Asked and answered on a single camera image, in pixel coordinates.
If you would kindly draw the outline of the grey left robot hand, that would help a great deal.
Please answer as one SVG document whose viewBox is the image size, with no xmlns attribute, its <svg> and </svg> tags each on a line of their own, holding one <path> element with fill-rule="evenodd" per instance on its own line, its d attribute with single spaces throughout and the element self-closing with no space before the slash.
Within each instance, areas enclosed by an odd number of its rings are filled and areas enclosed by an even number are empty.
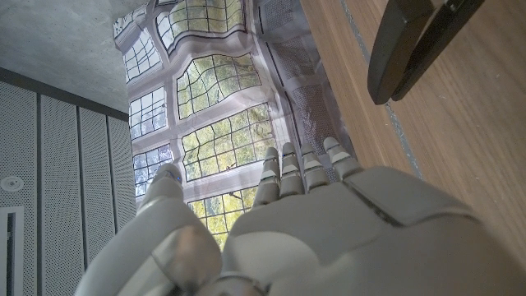
<svg viewBox="0 0 526 296">
<path fill-rule="evenodd" d="M 251 209 L 220 247 L 159 167 L 136 217 L 99 252 L 79 295 L 522 295 L 525 269 L 474 211 L 332 137 L 266 152 Z"/>
</svg>

